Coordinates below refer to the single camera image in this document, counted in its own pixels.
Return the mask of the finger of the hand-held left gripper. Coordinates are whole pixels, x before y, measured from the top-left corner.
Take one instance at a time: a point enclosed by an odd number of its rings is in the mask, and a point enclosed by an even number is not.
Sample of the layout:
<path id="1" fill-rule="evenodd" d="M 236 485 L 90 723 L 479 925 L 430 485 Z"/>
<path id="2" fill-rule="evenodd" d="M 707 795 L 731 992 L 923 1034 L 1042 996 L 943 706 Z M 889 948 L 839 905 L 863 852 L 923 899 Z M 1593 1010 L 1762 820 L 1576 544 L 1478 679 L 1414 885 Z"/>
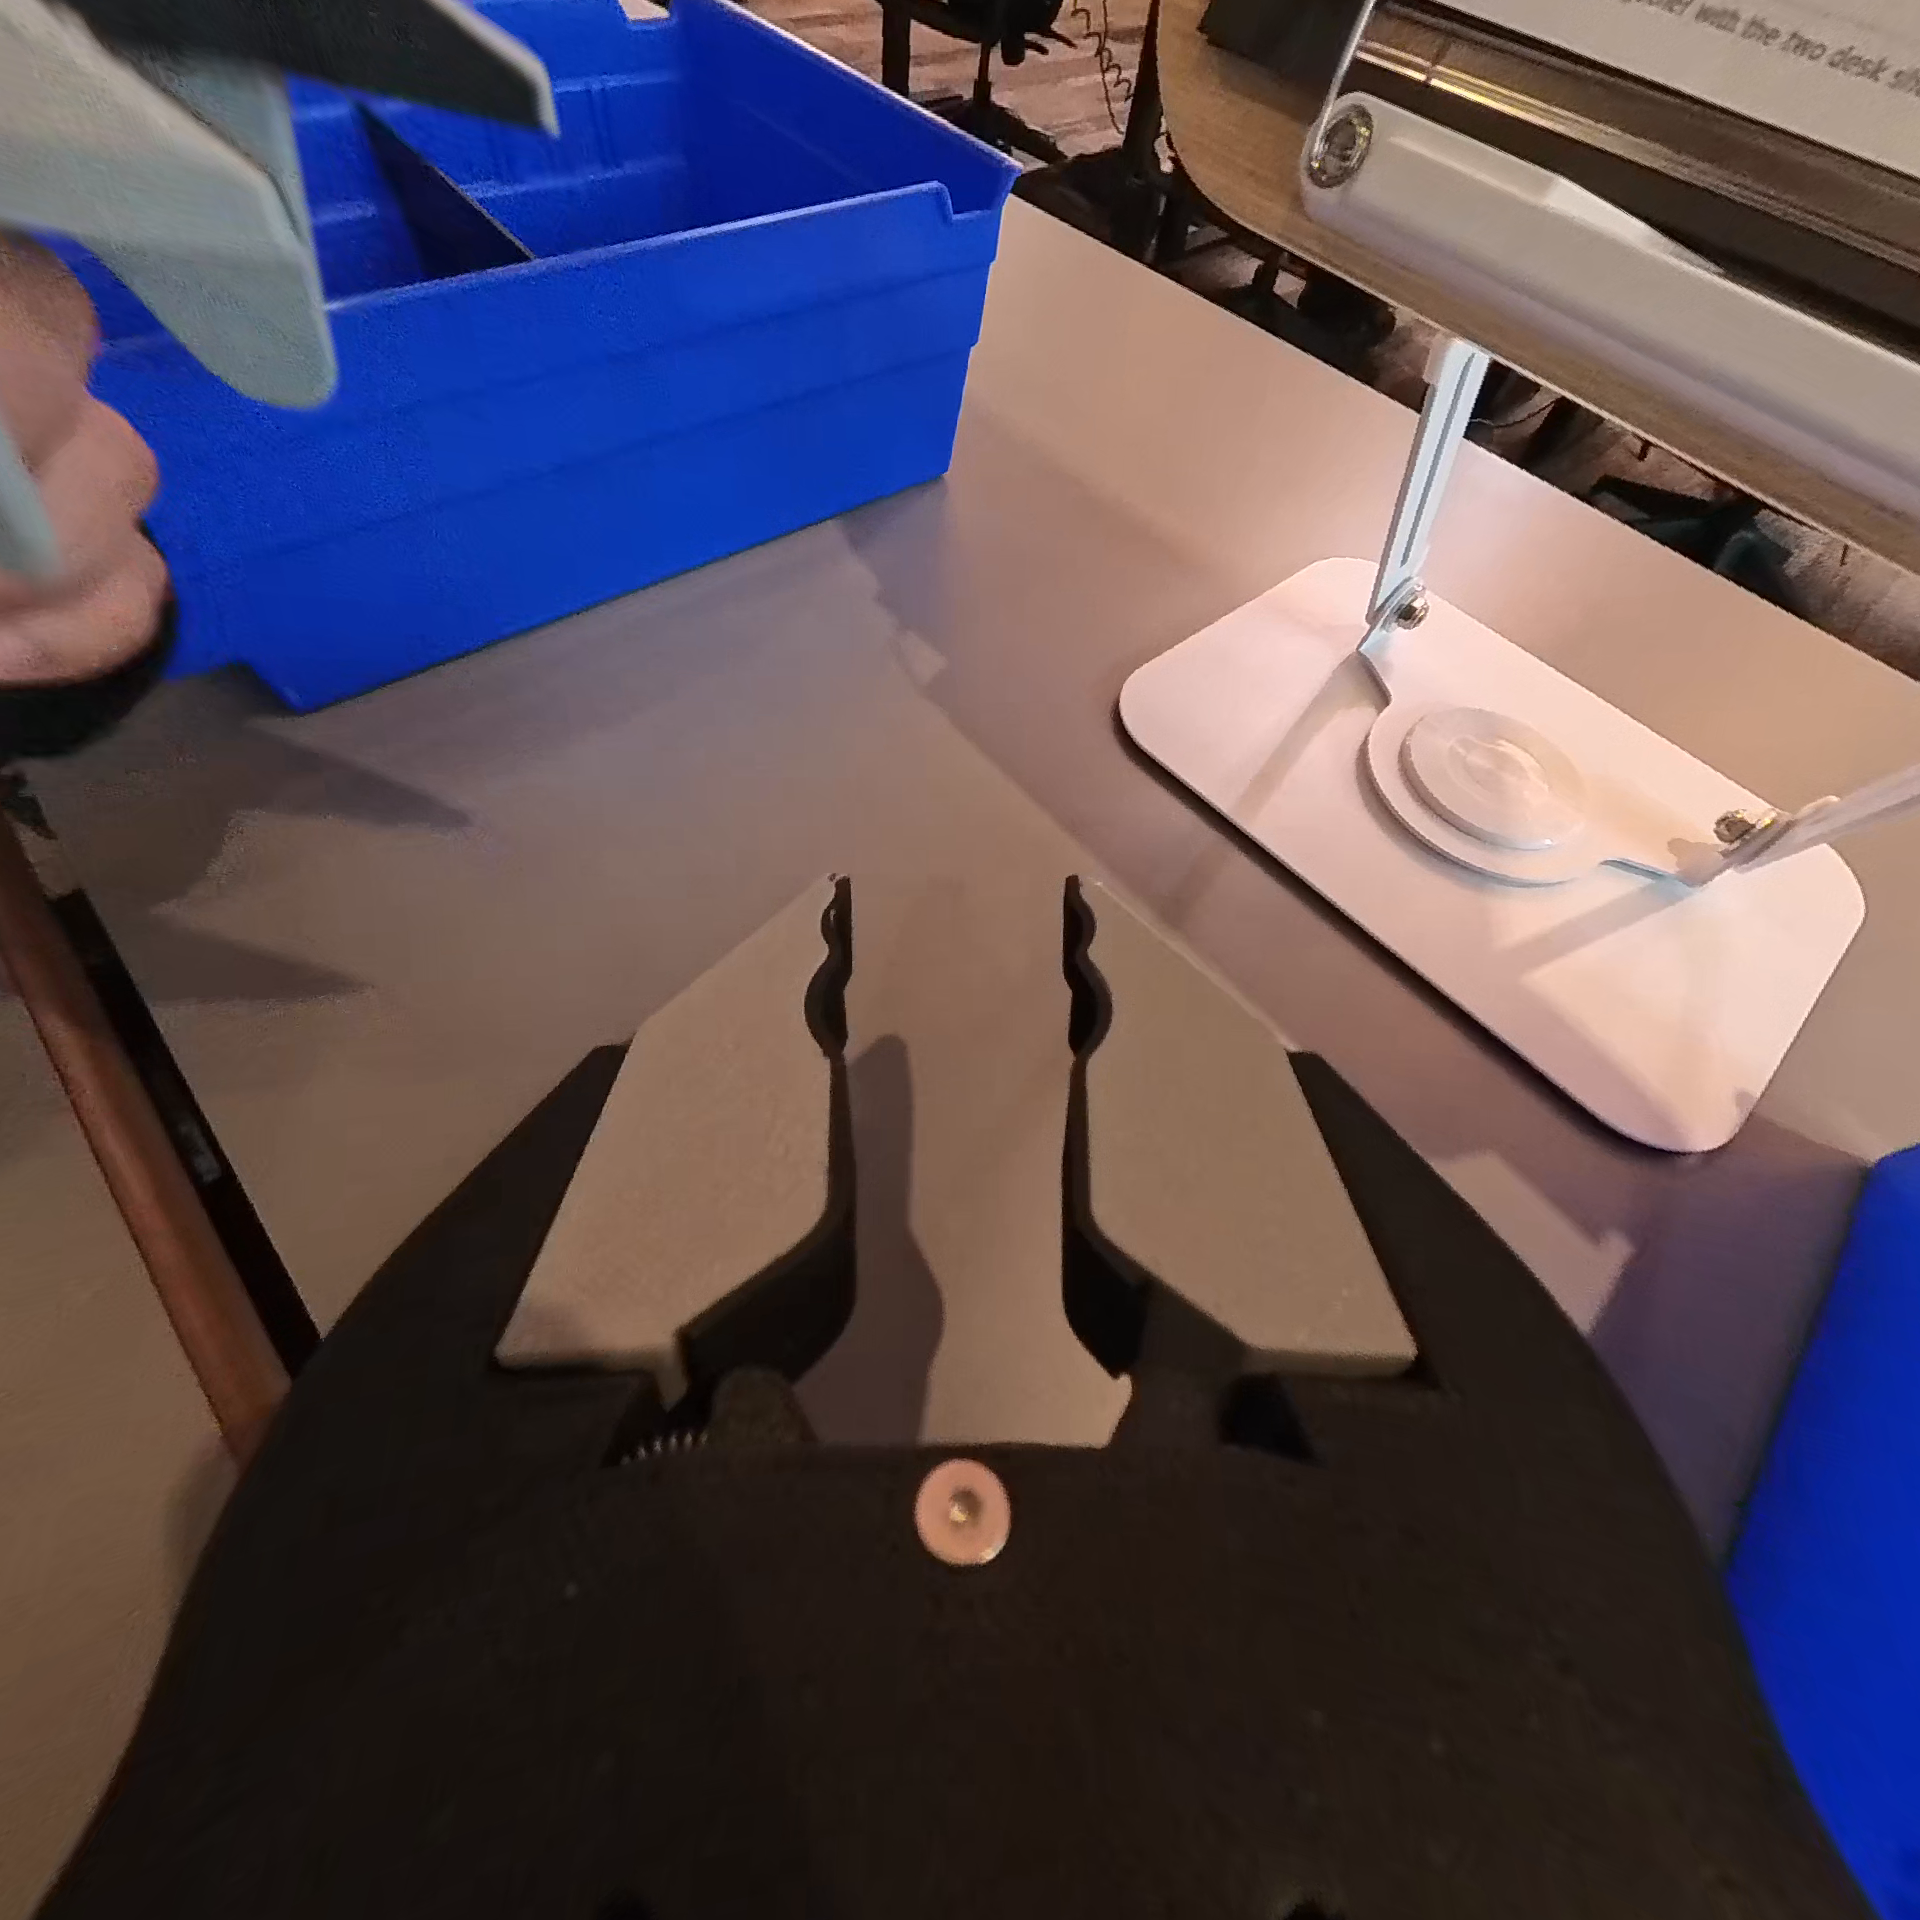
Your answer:
<path id="1" fill-rule="evenodd" d="M 545 63 L 457 2 L 79 2 L 110 44 L 255 63 L 302 80 L 555 133 Z"/>
<path id="2" fill-rule="evenodd" d="M 79 243 L 209 373 L 284 410 L 334 393 L 334 343 L 281 73 L 115 44 L 3 4 L 3 215 Z"/>

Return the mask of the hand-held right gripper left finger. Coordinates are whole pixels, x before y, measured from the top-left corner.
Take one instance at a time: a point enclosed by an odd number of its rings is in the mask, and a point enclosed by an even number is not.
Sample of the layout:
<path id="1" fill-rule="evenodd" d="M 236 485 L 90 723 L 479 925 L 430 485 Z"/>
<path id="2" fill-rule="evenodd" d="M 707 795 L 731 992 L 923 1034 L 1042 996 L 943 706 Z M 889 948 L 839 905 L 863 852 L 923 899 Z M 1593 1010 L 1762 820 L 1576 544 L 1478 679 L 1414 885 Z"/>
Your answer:
<path id="1" fill-rule="evenodd" d="M 496 1360 L 802 1377 L 854 1306 L 851 885 L 822 875 L 642 1020 Z"/>

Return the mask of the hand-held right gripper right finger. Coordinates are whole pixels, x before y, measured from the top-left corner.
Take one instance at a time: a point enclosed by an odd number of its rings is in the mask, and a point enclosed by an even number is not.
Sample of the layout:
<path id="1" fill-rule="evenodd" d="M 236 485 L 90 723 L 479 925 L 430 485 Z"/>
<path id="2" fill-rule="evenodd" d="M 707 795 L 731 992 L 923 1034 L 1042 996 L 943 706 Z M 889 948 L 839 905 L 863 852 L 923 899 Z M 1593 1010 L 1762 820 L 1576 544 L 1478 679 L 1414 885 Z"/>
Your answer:
<path id="1" fill-rule="evenodd" d="M 1252 1360 L 1404 1377 L 1415 1341 L 1282 1034 L 1114 890 L 1068 877 L 1063 1304 L 1111 1377 L 1159 1308 Z"/>

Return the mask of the blue plastic bin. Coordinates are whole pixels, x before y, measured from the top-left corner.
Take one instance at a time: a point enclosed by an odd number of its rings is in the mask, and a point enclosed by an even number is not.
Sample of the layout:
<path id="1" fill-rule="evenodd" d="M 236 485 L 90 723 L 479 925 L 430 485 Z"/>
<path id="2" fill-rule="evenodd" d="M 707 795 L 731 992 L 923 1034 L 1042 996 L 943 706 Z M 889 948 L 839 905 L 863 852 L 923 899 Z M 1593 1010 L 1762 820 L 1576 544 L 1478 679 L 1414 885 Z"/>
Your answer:
<path id="1" fill-rule="evenodd" d="M 1867 1170 L 1727 1571 L 1811 1804 L 1919 1916 L 1919 1149 Z"/>
<path id="2" fill-rule="evenodd" d="M 479 4 L 555 135 L 290 85 L 339 387 L 232 392 L 63 235 L 152 447 L 171 676 L 296 712 L 940 479 L 1017 167 L 735 4 Z M 531 251 L 419 281 L 354 105 Z"/>

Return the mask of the person's left forearm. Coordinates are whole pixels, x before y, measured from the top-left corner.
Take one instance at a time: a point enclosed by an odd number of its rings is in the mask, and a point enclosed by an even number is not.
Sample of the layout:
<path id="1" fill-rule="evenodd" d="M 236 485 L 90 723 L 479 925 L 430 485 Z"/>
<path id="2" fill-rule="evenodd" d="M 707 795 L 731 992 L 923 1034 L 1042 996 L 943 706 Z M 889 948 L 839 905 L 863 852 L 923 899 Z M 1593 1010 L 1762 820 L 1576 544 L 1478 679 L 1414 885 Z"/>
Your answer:
<path id="1" fill-rule="evenodd" d="M 179 601 L 168 593 L 148 645 L 115 669 L 82 682 L 3 688 L 3 769 L 63 759 L 122 727 L 158 684 L 179 642 Z"/>

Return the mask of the person's left hand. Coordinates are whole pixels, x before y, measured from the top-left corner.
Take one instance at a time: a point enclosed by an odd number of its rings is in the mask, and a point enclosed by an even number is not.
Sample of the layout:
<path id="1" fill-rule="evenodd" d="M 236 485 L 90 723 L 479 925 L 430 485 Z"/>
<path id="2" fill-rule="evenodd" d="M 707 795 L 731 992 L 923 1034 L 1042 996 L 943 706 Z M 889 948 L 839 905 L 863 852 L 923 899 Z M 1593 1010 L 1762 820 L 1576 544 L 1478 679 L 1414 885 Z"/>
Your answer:
<path id="1" fill-rule="evenodd" d="M 3 410 L 58 547 L 55 575 L 4 572 L 3 684 L 97 682 L 161 631 L 170 577 L 147 537 L 158 491 L 147 441 L 90 388 L 100 345 L 82 284 L 26 235 L 3 243 Z"/>

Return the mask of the black bin divider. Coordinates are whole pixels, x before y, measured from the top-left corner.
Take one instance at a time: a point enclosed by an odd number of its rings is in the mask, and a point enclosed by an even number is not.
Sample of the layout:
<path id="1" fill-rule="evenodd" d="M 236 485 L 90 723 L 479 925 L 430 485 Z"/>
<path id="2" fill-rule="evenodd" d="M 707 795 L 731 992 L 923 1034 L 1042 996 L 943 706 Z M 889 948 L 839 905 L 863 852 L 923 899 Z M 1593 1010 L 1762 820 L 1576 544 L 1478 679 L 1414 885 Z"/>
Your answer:
<path id="1" fill-rule="evenodd" d="M 507 226 L 403 139 L 367 104 L 354 105 L 377 171 L 410 234 L 419 281 L 503 273 L 538 258 Z"/>

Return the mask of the white wooden document stand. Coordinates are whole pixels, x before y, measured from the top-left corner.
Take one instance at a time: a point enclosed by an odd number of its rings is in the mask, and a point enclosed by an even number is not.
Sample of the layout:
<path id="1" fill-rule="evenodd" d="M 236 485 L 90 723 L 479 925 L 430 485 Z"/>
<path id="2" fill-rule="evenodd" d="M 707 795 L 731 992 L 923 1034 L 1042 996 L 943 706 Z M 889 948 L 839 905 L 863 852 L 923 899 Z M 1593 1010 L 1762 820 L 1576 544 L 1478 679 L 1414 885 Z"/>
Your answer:
<path id="1" fill-rule="evenodd" d="M 1834 843 L 1916 769 L 1776 807 L 1431 585 L 1491 345 L 1574 361 L 1916 521 L 1916 359 L 1764 293 L 1334 55 L 1282 188 L 1314 239 L 1431 281 L 1440 333 L 1377 569 L 1320 560 L 1123 687 L 1131 744 L 1631 1141 L 1727 1145 L 1866 921 Z"/>

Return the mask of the printed instruction sheet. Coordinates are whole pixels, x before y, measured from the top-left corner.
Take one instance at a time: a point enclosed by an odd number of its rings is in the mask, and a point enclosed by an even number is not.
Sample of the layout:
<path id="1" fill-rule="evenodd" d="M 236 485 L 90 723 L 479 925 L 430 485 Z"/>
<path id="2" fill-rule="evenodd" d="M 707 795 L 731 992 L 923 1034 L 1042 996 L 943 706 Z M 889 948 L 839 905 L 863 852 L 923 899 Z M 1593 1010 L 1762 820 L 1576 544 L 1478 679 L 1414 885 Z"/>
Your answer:
<path id="1" fill-rule="evenodd" d="M 1457 2 L 1457 12 L 1828 152 L 1919 171 L 1916 2 Z"/>

